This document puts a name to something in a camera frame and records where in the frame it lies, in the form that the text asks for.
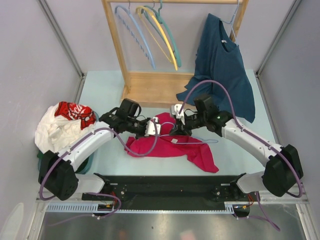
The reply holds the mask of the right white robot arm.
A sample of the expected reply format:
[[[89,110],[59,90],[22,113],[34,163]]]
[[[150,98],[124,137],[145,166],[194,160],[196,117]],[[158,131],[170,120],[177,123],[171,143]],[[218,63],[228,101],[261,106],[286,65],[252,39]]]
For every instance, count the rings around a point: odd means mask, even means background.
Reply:
[[[277,197],[288,194],[304,173],[297,149],[288,144],[268,141],[247,129],[228,111],[220,111],[211,97],[202,94],[194,100],[196,111],[186,115],[182,104],[172,105],[170,115],[175,119],[171,136],[191,136],[202,127],[232,141],[255,157],[264,167],[256,173],[243,173],[232,181],[231,196],[242,201],[251,192],[267,190]]]

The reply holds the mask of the pink t shirt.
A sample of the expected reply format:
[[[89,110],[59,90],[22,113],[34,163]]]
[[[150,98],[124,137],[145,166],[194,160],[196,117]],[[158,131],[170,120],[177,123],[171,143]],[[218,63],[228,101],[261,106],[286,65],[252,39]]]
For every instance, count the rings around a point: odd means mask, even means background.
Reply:
[[[168,112],[157,114],[156,117],[159,118],[160,124],[164,122],[176,123],[175,119]],[[172,128],[173,126],[170,124],[163,125],[159,135],[169,134]],[[171,143],[172,140],[177,140],[179,143],[200,142],[188,135],[159,136],[154,149],[148,156],[156,158],[185,156],[189,162],[204,172],[217,173],[219,171],[219,168],[214,163],[213,154],[208,144],[173,144]]]

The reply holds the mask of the thin blue hanger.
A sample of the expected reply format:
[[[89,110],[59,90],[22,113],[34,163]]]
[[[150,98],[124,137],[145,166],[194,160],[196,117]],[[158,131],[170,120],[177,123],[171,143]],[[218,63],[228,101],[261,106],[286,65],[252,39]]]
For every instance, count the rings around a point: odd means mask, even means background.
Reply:
[[[162,129],[162,126],[163,125],[172,125],[173,127],[175,126],[174,123],[172,122],[163,122],[160,124],[161,125],[161,129]],[[159,137],[171,137],[169,134],[161,134]],[[203,139],[203,138],[200,138],[200,137],[193,137],[194,139],[198,140],[199,142],[191,142],[191,143],[187,143],[187,142],[178,142],[178,140],[171,140],[171,143],[173,144],[176,144],[176,145],[183,145],[183,144],[187,144],[187,145],[190,145],[190,144],[217,144],[219,141],[217,139]]]

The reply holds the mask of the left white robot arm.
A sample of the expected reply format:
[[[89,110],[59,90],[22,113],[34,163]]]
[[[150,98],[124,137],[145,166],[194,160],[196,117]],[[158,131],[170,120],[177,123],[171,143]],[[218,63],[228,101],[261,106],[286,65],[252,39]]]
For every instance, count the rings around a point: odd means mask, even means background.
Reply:
[[[39,197],[43,201],[51,200],[44,196],[44,190],[52,193],[61,201],[74,194],[94,194],[105,200],[110,196],[111,188],[98,174],[77,174],[81,164],[103,144],[119,138],[121,133],[129,132],[137,138],[158,137],[160,124],[157,117],[139,120],[141,106],[128,98],[119,107],[104,113],[94,128],[71,145],[58,152],[48,150],[41,161],[38,182]]]

